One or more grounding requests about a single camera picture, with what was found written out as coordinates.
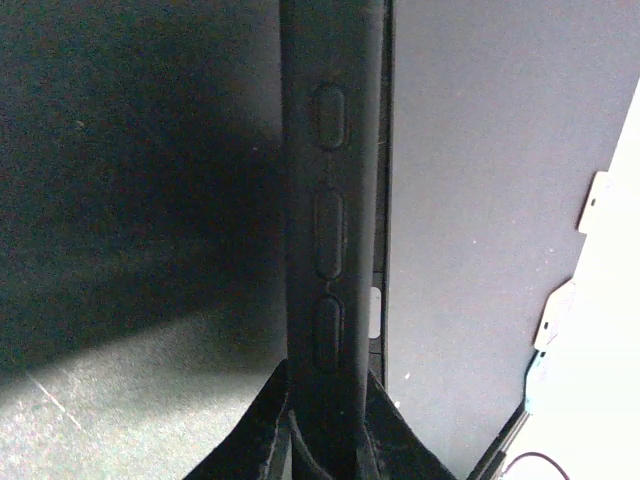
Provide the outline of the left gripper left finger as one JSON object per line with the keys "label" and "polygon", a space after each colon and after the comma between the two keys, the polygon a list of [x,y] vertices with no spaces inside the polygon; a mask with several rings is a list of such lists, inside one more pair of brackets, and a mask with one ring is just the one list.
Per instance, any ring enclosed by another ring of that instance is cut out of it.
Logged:
{"label": "left gripper left finger", "polygon": [[281,361],[226,438],[188,479],[289,479],[287,362]]}

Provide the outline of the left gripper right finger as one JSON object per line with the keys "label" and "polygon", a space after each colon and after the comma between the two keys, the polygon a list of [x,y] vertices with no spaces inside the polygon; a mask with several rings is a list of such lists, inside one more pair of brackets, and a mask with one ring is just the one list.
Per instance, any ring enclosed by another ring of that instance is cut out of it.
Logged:
{"label": "left gripper right finger", "polygon": [[373,373],[367,381],[365,432],[373,479],[454,479],[416,437]]}

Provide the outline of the black phone case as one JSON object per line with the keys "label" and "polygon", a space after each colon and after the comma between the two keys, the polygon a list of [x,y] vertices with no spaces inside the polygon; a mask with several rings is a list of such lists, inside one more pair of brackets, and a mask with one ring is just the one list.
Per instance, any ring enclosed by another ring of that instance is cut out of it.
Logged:
{"label": "black phone case", "polygon": [[280,5],[289,418],[298,479],[364,457],[385,5]]}

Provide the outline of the black phone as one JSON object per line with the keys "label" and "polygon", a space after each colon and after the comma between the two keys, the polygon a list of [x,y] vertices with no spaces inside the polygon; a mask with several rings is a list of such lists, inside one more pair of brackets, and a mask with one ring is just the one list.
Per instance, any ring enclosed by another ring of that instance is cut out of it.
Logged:
{"label": "black phone", "polygon": [[387,387],[395,13],[392,1],[384,7],[369,368]]}

